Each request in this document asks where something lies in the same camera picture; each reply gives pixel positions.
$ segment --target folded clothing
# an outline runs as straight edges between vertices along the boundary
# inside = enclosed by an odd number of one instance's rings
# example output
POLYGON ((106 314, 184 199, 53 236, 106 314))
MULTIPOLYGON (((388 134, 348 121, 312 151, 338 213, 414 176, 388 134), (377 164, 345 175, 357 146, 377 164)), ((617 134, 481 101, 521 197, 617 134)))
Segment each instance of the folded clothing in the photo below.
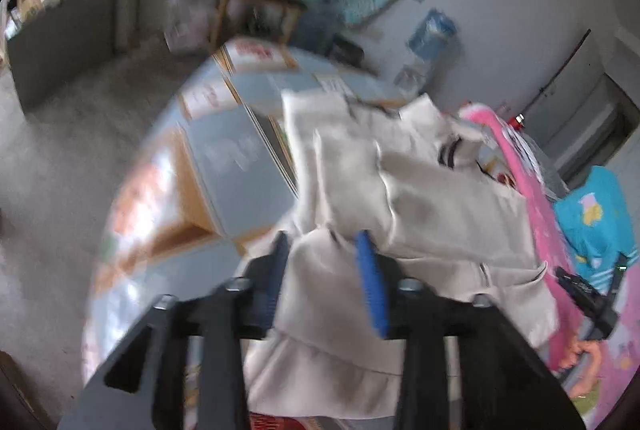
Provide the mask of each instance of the folded clothing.
POLYGON ((399 117, 338 94, 283 101, 299 200, 278 226, 291 249, 273 331, 245 355, 251 410, 348 419, 395 412, 404 346, 371 326, 353 246, 363 229, 440 295, 492 295, 533 346, 556 330, 526 201, 476 164, 484 134, 441 115, 428 97, 399 117), (438 164, 452 139, 461 140, 455 169, 438 164))
POLYGON ((609 290, 618 254, 638 259, 634 228, 616 175, 594 166, 586 183, 554 205, 575 269, 601 293, 609 290))

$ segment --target yellow cartoon print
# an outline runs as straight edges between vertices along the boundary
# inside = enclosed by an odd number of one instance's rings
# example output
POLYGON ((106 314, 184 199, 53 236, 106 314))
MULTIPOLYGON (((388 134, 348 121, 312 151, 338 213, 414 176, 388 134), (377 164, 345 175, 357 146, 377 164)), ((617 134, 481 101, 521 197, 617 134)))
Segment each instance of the yellow cartoon print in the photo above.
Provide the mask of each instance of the yellow cartoon print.
POLYGON ((593 192, 580 199, 582 205, 582 222, 587 226, 593 226, 602 219, 604 211, 602 206, 596 201, 596 194, 593 192))

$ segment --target concrete floor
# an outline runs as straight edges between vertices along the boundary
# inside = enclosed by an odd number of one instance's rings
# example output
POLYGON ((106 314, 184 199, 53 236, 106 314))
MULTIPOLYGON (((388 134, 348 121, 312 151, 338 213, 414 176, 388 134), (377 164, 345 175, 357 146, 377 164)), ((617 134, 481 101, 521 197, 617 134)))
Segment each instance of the concrete floor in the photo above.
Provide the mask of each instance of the concrete floor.
POLYGON ((81 389, 85 301, 111 199, 150 125, 203 59, 151 43, 26 117, 11 74, 0 76, 0 349, 54 420, 81 389))

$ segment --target metal bolt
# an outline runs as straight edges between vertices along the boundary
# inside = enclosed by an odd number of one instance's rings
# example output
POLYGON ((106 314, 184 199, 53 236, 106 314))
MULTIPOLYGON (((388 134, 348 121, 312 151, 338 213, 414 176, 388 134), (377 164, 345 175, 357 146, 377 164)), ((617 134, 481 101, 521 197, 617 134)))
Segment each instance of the metal bolt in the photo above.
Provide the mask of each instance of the metal bolt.
POLYGON ((398 289, 404 293, 418 293, 423 288, 424 284, 418 279, 402 279, 398 282, 398 289))
POLYGON ((247 277, 233 277, 226 281, 225 289, 232 293, 240 293, 251 289, 252 285, 251 280, 247 277))
POLYGON ((154 308, 165 311, 175 304, 177 300, 178 298, 173 295, 162 295, 158 302, 156 302, 156 305, 154 305, 154 308))
POLYGON ((474 307, 492 307, 495 305, 494 299, 484 293, 474 296, 472 303, 474 307))

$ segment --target beige garment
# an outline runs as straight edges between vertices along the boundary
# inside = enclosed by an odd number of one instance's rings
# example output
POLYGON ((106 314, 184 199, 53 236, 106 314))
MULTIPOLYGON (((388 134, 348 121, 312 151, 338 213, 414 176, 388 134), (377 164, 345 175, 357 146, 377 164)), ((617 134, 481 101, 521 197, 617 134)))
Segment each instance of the beige garment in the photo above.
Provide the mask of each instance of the beige garment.
POLYGON ((526 202, 476 171, 481 133, 426 97, 400 118, 337 94, 284 95, 284 111, 300 198, 280 226, 291 249, 274 329, 244 360, 251 410, 393 415, 403 345, 372 329, 351 242, 363 229, 440 295, 494 296, 532 345, 555 330, 526 202), (441 167, 440 147, 459 136, 456 170, 441 167))

